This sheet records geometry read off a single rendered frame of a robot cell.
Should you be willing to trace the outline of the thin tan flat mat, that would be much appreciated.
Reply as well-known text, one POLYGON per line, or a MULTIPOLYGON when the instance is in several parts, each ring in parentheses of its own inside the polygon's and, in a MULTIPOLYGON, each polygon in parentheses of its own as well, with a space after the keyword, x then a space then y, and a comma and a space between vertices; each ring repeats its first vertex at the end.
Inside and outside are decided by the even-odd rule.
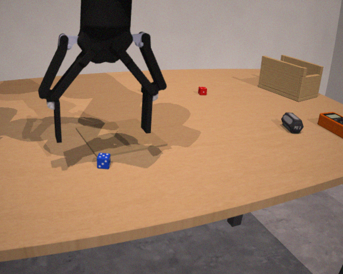
POLYGON ((81 126, 76 130, 96 157, 99 153, 114 156, 167 146, 154 132, 146 134, 136 118, 81 126))

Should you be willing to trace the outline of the tan wooden open box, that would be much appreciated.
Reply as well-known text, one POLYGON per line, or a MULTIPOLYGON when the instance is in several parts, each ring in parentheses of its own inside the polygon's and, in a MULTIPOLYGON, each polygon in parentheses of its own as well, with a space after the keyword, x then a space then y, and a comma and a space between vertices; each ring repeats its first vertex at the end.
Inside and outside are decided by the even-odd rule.
POLYGON ((297 102, 318 97, 323 66, 281 55, 264 64, 260 87, 297 102))

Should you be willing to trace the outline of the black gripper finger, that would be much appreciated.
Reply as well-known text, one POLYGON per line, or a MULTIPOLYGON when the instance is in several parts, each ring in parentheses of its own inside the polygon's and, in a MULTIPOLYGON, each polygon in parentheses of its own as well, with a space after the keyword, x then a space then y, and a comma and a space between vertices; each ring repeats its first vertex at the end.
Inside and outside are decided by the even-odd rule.
POLYGON ((58 38, 58 48, 50 62, 47 72, 38 89, 39 97, 46 99, 47 107, 54 110, 55 138, 57 143, 62 143, 61 135, 61 113, 59 98, 71 85, 73 80, 85 68, 96 54, 103 48, 100 41, 96 41, 86 54, 83 51, 76 57, 73 64, 67 69, 61 79, 51 90, 50 87, 56 77, 56 74, 65 58, 67 50, 70 50, 77 43, 79 36, 60 34, 58 38))
POLYGON ((153 101, 158 99, 158 92, 167 88, 166 82, 163 78, 159 65, 151 49, 150 35, 144 32, 139 34, 132 34, 133 42, 139 47, 140 52, 144 58, 153 82, 143 74, 139 67, 134 63, 130 55, 125 51, 118 41, 112 41, 111 47, 119 55, 120 60, 134 75, 137 81, 145 89, 142 93, 142 116, 141 128, 148 134, 151 133, 151 116, 153 101))

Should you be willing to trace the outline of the red die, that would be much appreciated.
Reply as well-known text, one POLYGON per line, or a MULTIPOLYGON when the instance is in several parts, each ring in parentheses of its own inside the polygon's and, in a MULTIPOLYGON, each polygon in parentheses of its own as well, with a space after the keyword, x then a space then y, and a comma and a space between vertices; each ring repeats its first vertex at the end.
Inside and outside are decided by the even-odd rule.
POLYGON ((198 88, 198 93, 200 95, 206 95, 207 94, 207 88, 206 87, 199 87, 198 88))

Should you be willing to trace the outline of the blue die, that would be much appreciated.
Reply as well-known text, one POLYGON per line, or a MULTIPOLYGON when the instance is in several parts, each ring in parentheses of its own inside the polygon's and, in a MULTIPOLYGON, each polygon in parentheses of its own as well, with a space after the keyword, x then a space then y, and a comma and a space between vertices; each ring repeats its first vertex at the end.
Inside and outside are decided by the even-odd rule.
POLYGON ((97 156, 97 168, 109 169, 110 167, 110 154, 99 153, 97 156))

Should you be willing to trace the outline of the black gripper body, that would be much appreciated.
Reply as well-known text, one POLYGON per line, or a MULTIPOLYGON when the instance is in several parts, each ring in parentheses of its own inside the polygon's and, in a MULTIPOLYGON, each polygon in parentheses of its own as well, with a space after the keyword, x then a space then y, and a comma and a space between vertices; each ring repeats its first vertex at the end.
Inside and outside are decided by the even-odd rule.
POLYGON ((81 0, 77 45, 86 54, 96 41, 103 44, 91 62, 118 61, 120 57, 111 47, 112 41, 118 41, 125 51, 132 44, 131 6, 132 0, 81 0))

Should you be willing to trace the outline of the orange pocket multimeter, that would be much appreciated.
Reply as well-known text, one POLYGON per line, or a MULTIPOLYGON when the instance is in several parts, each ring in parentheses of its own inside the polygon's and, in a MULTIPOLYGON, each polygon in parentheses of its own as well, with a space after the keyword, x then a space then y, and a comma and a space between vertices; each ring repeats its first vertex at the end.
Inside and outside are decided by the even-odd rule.
POLYGON ((343 138, 343 116, 335 112, 320 113, 318 125, 343 138))

